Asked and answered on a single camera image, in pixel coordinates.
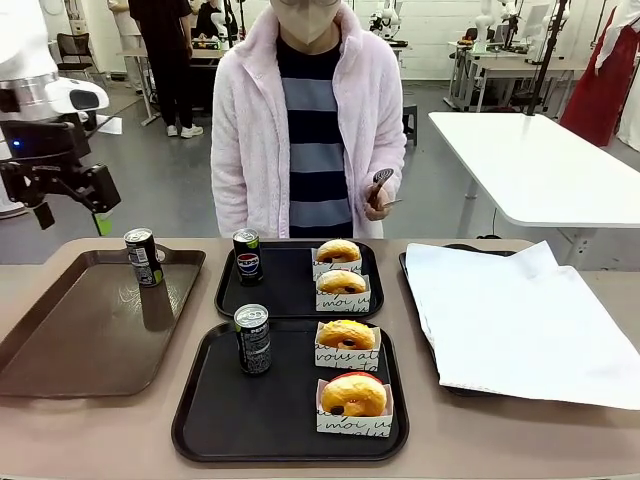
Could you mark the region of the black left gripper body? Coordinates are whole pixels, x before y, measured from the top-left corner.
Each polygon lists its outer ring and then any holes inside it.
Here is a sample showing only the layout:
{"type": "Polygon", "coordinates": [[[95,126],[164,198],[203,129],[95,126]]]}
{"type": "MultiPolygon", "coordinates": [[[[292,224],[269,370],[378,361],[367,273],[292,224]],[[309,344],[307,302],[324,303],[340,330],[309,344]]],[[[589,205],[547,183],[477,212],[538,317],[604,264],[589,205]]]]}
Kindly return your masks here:
{"type": "Polygon", "coordinates": [[[1,130],[11,160],[28,166],[80,168],[80,159],[91,152],[84,127],[69,121],[4,121],[1,130]]]}

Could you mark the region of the person left hand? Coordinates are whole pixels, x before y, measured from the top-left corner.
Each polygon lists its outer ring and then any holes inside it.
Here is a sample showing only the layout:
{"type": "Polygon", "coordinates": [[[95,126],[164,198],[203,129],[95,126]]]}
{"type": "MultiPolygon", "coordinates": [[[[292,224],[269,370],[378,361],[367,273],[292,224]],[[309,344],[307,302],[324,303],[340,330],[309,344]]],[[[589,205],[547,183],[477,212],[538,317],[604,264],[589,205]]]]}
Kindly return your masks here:
{"type": "Polygon", "coordinates": [[[382,221],[391,212],[393,206],[384,187],[377,188],[374,184],[365,190],[364,212],[369,221],[382,221]]]}

